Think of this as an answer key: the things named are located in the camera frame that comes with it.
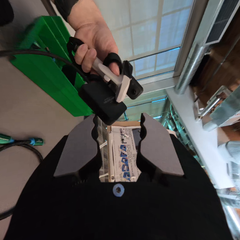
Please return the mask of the green plastic bin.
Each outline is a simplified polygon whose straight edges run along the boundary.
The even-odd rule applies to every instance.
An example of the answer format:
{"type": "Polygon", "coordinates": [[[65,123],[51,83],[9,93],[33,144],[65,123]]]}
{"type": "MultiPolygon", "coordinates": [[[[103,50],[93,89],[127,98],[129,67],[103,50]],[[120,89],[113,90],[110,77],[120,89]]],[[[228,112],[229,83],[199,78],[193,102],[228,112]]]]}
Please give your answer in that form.
{"type": "MultiPolygon", "coordinates": [[[[20,37],[16,49],[50,52],[72,62],[67,50],[70,33],[59,16],[38,17],[20,37]]],[[[77,73],[73,86],[62,72],[64,62],[48,56],[24,54],[15,55],[11,63],[74,117],[93,113],[78,95],[85,80],[77,73]]]]}

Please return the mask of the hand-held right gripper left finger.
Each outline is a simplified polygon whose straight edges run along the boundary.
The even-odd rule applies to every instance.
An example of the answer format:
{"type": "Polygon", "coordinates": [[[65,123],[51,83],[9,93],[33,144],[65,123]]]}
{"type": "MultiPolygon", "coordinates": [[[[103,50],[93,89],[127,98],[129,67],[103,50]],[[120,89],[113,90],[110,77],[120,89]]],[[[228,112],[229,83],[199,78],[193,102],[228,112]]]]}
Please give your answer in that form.
{"type": "Polygon", "coordinates": [[[75,126],[69,133],[54,177],[77,175],[99,177],[102,156],[98,143],[98,117],[94,114],[75,126]]]}

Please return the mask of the person's left forearm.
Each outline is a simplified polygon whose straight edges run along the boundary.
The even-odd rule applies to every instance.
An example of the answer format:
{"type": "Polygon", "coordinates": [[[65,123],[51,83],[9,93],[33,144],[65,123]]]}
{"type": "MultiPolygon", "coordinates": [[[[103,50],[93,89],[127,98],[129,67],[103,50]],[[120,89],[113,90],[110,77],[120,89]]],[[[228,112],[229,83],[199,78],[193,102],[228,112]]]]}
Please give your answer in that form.
{"type": "Polygon", "coordinates": [[[79,0],[71,8],[67,22],[73,27],[93,24],[103,20],[100,10],[93,0],[79,0]]]}

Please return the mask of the black bin divider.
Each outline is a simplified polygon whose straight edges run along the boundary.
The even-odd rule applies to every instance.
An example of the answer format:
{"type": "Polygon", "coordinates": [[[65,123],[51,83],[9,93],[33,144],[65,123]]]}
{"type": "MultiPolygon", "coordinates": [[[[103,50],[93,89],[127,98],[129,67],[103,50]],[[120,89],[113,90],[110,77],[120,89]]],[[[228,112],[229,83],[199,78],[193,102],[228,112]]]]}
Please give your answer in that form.
{"type": "Polygon", "coordinates": [[[62,67],[62,72],[64,73],[66,78],[69,80],[69,82],[74,86],[77,71],[72,66],[66,64],[62,67]]]}

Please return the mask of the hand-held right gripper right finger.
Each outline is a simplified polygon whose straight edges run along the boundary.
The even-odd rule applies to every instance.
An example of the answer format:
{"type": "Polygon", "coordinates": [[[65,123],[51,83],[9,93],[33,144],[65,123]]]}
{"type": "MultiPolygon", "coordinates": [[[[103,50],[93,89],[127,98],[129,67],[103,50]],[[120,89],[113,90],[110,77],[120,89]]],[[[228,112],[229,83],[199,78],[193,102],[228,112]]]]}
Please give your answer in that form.
{"type": "Polygon", "coordinates": [[[140,127],[136,158],[138,169],[149,176],[183,176],[184,171],[170,133],[147,113],[141,114],[140,127]]]}

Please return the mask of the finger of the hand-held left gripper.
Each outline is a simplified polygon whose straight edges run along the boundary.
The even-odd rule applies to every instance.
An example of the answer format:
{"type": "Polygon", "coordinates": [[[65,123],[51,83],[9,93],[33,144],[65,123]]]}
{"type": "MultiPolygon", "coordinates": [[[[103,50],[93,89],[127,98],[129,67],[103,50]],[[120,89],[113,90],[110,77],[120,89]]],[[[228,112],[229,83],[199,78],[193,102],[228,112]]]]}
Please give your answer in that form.
{"type": "Polygon", "coordinates": [[[121,84],[118,86],[115,94],[115,99],[117,103],[121,103],[126,97],[128,88],[130,86],[131,78],[126,75],[123,75],[121,84]]]}

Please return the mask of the person's left hand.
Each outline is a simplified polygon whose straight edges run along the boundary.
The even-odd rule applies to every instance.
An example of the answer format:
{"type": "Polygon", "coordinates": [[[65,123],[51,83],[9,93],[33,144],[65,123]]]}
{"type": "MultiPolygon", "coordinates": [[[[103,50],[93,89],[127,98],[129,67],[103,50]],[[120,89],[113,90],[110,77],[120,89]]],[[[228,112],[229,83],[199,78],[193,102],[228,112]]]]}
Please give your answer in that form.
{"type": "Polygon", "coordinates": [[[76,31],[75,38],[83,42],[77,48],[74,59],[84,73],[96,74],[92,68],[96,58],[103,62],[109,53],[118,54],[118,47],[105,21],[72,27],[76,31]]]}

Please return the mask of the black wrist brace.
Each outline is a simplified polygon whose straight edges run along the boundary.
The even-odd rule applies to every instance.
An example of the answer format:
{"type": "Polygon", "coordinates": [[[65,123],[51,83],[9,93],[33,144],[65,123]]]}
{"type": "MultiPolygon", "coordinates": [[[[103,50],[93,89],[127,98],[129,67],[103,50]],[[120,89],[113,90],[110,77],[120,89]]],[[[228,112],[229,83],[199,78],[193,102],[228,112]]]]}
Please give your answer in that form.
{"type": "Polygon", "coordinates": [[[78,0],[54,0],[54,4],[63,17],[68,22],[68,16],[70,15],[72,7],[78,2],[78,0]]]}

